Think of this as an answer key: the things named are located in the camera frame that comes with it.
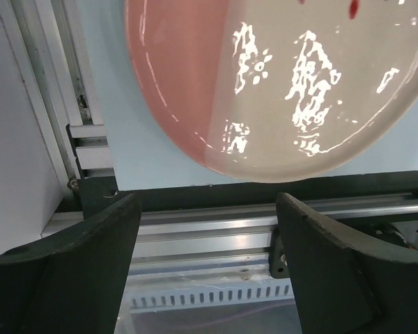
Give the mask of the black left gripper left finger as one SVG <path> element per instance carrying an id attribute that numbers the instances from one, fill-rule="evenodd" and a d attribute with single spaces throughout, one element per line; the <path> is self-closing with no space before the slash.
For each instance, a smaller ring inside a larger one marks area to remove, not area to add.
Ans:
<path id="1" fill-rule="evenodd" d="M 0 333 L 113 333 L 141 220 L 128 195 L 0 255 Z"/>

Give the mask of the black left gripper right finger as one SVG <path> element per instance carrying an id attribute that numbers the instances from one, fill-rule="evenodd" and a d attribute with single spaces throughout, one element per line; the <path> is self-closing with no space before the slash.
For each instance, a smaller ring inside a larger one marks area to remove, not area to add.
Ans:
<path id="1" fill-rule="evenodd" d="M 418 333 L 418 250 L 368 236 L 287 193 L 276 211 L 304 333 Z"/>

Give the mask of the pink beige leaf plate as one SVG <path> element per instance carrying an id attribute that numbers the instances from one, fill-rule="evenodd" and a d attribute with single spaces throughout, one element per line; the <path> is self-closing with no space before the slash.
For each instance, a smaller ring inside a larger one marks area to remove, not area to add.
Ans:
<path id="1" fill-rule="evenodd" d="M 418 98 L 418 1 L 126 1 L 125 35 L 162 131 L 237 179 L 332 170 Z"/>

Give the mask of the aluminium frame rail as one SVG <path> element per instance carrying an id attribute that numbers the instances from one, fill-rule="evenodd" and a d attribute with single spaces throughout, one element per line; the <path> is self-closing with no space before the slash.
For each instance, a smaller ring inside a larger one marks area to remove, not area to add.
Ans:
<path id="1" fill-rule="evenodd" d="M 24 84 L 38 89 L 47 114 L 41 125 L 49 155 L 63 178 L 79 178 L 83 213 L 128 189 L 251 182 L 198 164 L 157 124 L 127 49 L 125 2 L 0 1 L 17 62 L 26 67 Z M 418 171 L 418 98 L 370 147 L 307 179 L 405 171 Z M 308 202 L 351 223 L 396 225 L 418 248 L 418 193 Z M 220 265 L 223 257 L 251 262 L 270 246 L 276 224 L 273 203 L 145 212 L 134 263 L 172 262 L 182 271 Z"/>

